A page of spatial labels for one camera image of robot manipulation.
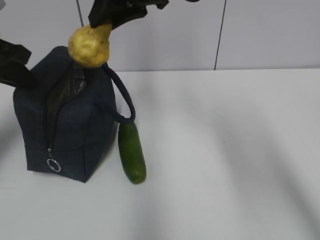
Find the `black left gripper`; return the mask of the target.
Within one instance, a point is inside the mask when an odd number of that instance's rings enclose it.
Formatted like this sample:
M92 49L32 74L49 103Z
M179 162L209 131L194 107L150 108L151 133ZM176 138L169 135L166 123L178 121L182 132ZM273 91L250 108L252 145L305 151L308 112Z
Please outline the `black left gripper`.
M32 52L21 44L0 40L0 83L15 88L31 89L37 78L26 67Z

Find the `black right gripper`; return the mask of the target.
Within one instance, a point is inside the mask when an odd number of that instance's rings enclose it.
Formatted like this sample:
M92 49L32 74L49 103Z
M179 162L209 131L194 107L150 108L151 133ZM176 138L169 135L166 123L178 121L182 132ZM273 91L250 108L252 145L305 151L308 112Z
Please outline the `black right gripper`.
M112 22L112 30L147 15L147 6L156 5L163 9L168 0L95 0L88 15L91 28L97 28L108 18Z

